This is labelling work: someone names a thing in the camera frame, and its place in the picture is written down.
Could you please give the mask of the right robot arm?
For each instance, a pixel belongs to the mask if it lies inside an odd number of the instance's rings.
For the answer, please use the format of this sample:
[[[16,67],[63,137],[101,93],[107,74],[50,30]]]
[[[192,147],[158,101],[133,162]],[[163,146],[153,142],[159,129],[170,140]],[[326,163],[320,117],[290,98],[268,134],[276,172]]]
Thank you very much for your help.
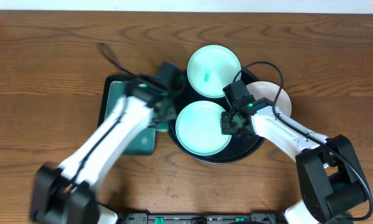
[[[221,115],[224,134],[258,135],[291,157],[302,198],[283,213],[287,223],[364,221],[373,214],[373,196],[352,142],[330,138],[296,122],[267,98],[229,96]]]

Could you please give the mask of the green yellow sponge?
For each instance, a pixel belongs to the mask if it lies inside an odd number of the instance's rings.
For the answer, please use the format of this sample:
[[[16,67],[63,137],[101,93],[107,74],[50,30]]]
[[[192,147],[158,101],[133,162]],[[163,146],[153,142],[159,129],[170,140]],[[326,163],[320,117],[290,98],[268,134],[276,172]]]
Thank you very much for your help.
[[[152,128],[158,132],[163,132],[163,133],[168,132],[168,130],[170,129],[167,122],[155,123],[152,125]]]

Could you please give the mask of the mint plate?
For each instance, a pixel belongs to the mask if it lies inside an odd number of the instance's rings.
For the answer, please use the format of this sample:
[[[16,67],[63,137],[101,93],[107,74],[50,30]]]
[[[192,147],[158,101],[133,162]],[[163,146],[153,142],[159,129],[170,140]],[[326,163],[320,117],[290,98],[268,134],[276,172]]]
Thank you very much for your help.
[[[222,151],[231,136],[221,132],[221,113],[225,109],[211,101],[190,103],[179,113],[175,133],[180,144],[198,156],[211,156]]]
[[[207,45],[189,59],[187,77],[199,94],[208,98],[224,96],[223,88],[233,82],[241,70],[236,54],[221,45]]]

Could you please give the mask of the white plate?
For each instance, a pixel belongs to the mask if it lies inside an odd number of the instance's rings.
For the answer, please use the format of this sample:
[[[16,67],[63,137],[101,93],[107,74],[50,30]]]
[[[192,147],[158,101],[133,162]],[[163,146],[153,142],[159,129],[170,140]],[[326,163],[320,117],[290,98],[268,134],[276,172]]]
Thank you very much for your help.
[[[271,83],[271,82],[252,82],[246,85],[247,90],[251,95],[254,96],[256,100],[261,98],[267,98],[268,100],[274,101],[275,96],[279,90],[279,86]],[[278,106],[282,113],[287,115],[288,117],[291,116],[292,113],[292,102],[287,94],[287,92],[282,89],[279,95],[279,98],[276,102],[276,106]]]

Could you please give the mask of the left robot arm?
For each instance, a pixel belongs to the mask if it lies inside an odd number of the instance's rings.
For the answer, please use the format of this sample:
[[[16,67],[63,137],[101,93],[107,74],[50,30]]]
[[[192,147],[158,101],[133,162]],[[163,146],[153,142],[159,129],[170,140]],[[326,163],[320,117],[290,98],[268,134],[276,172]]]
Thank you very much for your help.
[[[117,223],[119,216],[97,201],[109,170],[131,141],[148,127],[176,118],[180,86],[158,81],[129,82],[109,116],[88,140],[56,168],[35,174],[29,218],[35,223]]]

